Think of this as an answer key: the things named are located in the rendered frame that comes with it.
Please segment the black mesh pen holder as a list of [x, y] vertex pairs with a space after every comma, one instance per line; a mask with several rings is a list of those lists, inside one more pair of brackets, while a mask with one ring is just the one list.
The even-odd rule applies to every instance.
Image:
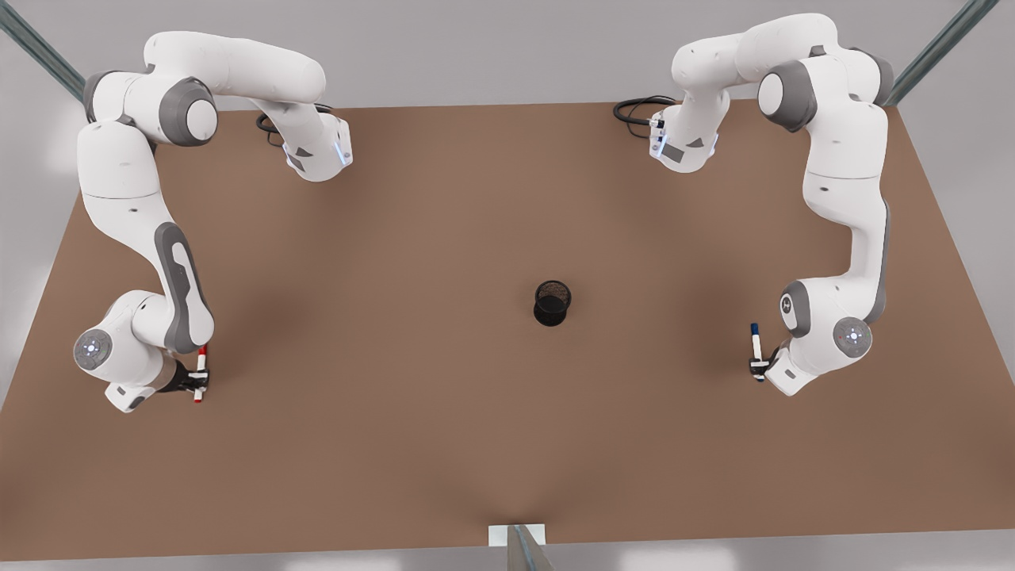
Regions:
[[540, 283], [535, 293], [535, 319], [548, 328], [555, 328], [565, 320], [570, 303], [572, 303], [572, 292], [565, 283], [559, 281]]

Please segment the silver frame post with foot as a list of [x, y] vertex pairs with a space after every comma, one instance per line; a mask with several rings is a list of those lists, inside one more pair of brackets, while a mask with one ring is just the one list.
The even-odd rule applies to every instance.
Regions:
[[543, 523], [490, 525], [489, 546], [507, 548], [507, 571], [555, 571], [544, 553], [546, 527]]

